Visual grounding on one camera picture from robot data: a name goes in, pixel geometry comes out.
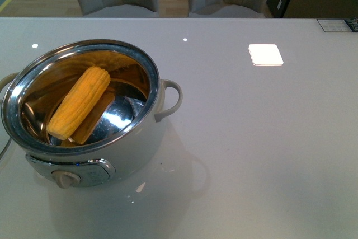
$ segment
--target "corn on the cob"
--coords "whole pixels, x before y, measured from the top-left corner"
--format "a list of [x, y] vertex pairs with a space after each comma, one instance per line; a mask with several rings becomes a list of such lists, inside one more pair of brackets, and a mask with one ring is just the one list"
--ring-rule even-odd
[[49, 134], [65, 140], [79, 127], [110, 83], [108, 72], [90, 67], [66, 95], [48, 123]]
[[88, 116], [71, 135], [72, 140], [78, 144], [83, 145], [93, 133], [93, 130], [100, 121], [101, 116], [103, 115], [107, 107], [112, 104], [114, 99], [115, 96], [112, 92], [105, 92], [101, 96], [97, 104], [93, 107], [91, 112], [89, 112]]

